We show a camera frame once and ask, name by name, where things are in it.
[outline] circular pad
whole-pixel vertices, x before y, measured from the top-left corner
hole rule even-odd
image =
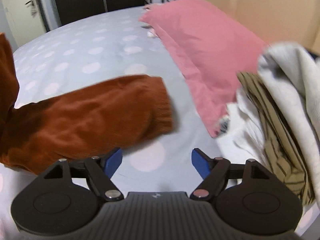
[[[98,208],[97,197],[86,188],[74,184],[51,185],[22,191],[12,202],[11,214],[18,228],[24,231],[58,236],[89,223]]]
[[[259,179],[228,188],[217,197],[215,209],[226,223],[245,233],[272,236],[294,230],[301,203],[285,185],[280,186]]]

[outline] wall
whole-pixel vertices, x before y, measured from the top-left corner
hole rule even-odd
[[[296,41],[320,53],[320,0],[207,0],[268,43]]]
[[[5,11],[3,8],[2,1],[0,0],[0,33],[5,33],[5,36],[10,42],[12,51],[16,51],[18,48],[16,41],[14,40],[14,37],[12,35],[12,32],[10,30],[9,24],[7,22],[7,18],[5,16]]]

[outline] door handle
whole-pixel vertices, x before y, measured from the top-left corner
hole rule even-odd
[[[34,3],[34,1],[33,0],[29,0],[28,2],[26,2],[24,5],[27,5],[27,4],[29,4],[29,3],[31,3],[31,6],[35,6],[35,3]]]

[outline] white door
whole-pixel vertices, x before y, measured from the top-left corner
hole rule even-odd
[[[18,47],[45,33],[36,0],[2,0],[11,32]]]

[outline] polka dot bedsheet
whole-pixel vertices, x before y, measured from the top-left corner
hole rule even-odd
[[[160,39],[147,37],[138,22],[140,7],[89,17],[53,30],[14,53],[20,92],[15,108],[122,75],[161,76],[174,109],[176,130],[124,151],[112,181],[129,191],[186,191],[202,179],[191,164],[198,147],[210,157],[221,156],[216,141],[204,127],[184,77]],[[19,239],[10,215],[13,198],[33,179],[26,171],[0,164],[0,240]],[[73,182],[87,187],[84,179]],[[306,213],[299,234],[319,213]]]

